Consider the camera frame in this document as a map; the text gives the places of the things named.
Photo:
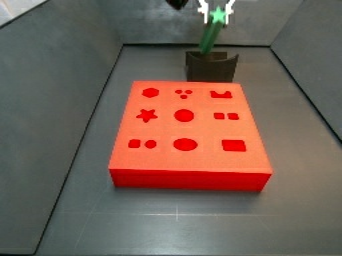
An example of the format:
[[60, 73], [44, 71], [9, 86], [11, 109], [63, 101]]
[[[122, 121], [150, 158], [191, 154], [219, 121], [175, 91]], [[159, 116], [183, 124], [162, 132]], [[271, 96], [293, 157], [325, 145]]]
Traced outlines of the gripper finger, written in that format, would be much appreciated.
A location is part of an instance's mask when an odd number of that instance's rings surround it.
[[225, 25], [229, 25], [230, 23], [230, 16], [234, 14], [234, 4], [235, 4], [235, 0], [227, 0], [226, 4], [225, 4]]
[[206, 0], [196, 0], [198, 1], [198, 12], [203, 15], [203, 23], [209, 22], [209, 15], [210, 15], [210, 5]]

